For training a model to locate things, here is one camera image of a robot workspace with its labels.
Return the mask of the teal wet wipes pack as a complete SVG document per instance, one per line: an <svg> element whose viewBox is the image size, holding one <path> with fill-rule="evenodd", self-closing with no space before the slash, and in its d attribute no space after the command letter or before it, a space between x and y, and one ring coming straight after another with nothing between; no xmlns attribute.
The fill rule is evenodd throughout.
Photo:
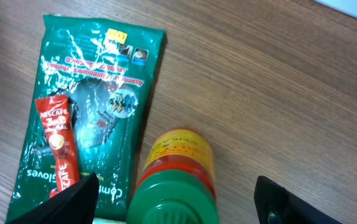
<svg viewBox="0 0 357 224"><path fill-rule="evenodd" d="M92 224L126 224L126 222L108 220L103 218L94 218Z"/></svg>

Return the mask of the red sauce bottle green cap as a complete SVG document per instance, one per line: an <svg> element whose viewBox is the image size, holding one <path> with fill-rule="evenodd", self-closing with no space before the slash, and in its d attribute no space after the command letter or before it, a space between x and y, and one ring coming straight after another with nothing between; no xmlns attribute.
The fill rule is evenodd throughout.
<svg viewBox="0 0 357 224"><path fill-rule="evenodd" d="M153 144L127 224L219 224L214 156L198 131L174 128Z"/></svg>

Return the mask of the red white snack packet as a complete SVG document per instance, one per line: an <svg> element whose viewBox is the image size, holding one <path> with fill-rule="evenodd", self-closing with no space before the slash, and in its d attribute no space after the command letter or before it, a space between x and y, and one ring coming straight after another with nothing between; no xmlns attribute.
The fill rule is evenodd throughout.
<svg viewBox="0 0 357 224"><path fill-rule="evenodd" d="M69 99L66 95L38 98L35 106L55 159L57 190L50 194L53 197L80 180Z"/></svg>

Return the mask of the green 3M gloves packet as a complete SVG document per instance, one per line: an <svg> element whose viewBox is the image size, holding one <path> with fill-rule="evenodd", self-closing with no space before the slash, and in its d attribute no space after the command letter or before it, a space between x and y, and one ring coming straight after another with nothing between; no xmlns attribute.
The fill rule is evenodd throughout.
<svg viewBox="0 0 357 224"><path fill-rule="evenodd" d="M68 98L80 176L99 179L95 217L123 221L164 32L52 15L44 25L33 97Z"/></svg>

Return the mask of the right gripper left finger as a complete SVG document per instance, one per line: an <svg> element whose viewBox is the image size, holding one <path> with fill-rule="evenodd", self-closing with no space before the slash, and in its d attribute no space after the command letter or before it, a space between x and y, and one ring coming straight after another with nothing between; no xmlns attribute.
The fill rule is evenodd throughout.
<svg viewBox="0 0 357 224"><path fill-rule="evenodd" d="M7 224L91 224L99 195L96 173Z"/></svg>

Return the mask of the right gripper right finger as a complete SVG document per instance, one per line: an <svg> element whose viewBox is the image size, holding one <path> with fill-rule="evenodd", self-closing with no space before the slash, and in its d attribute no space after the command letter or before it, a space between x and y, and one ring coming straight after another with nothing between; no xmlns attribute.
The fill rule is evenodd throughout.
<svg viewBox="0 0 357 224"><path fill-rule="evenodd" d="M263 175L254 202L260 224L341 224Z"/></svg>

